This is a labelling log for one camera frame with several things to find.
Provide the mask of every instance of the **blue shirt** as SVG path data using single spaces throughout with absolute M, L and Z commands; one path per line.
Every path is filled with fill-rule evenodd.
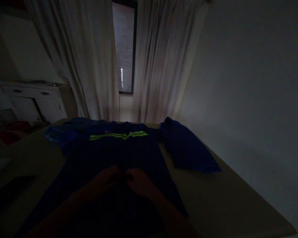
M 17 232 L 22 236 L 83 187 L 100 171 L 117 165 L 123 175 L 140 168 L 152 183 L 185 217 L 188 213 L 172 181 L 157 140 L 159 129 L 144 124 L 100 124 L 62 134 L 61 149 L 68 159 L 51 186 Z M 153 204 L 121 183 L 106 194 L 86 203 L 63 231 L 64 237 L 143 237 L 162 229 Z

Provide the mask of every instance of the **table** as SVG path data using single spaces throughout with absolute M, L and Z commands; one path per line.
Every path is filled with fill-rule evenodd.
M 61 125 L 62 119 L 53 125 Z M 146 124 L 160 128 L 159 124 Z M 66 161 L 59 144 L 48 141 L 46 128 L 0 151 L 0 158 L 12 162 L 0 173 L 0 188 L 17 176 L 36 175 L 1 214 L 0 237 L 12 237 L 35 207 Z M 172 179 L 190 215 L 189 222 L 203 237 L 283 237 L 296 234 L 295 228 L 253 190 L 212 150 L 221 173 L 203 174 L 176 169 L 164 143 L 159 147 Z

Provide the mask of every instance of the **white curtain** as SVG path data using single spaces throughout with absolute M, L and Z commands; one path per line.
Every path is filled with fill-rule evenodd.
M 143 1 L 138 13 L 132 121 L 160 123 L 174 114 L 195 16 L 203 3 Z
M 119 120 L 111 0 L 25 0 L 58 75 L 70 83 L 79 116 Z

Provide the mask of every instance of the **cabinet drawer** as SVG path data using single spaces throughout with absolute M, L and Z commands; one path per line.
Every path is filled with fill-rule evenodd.
M 35 89 L 35 98 L 57 99 L 57 93 L 55 90 Z
M 4 91 L 13 97 L 32 97 L 33 91 L 29 88 L 3 86 Z

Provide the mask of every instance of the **neon green stripe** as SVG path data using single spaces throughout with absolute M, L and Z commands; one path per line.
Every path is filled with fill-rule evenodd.
M 130 132 L 128 135 L 127 134 L 116 134 L 116 133 L 111 133 L 111 134 L 106 134 L 106 135 L 91 135 L 89 140 L 97 140 L 102 137 L 115 137 L 115 138 L 122 138 L 122 139 L 127 139 L 129 136 L 131 137 L 141 137 L 141 136 L 147 136 L 148 134 L 145 133 L 144 131 L 139 131 L 139 132 Z

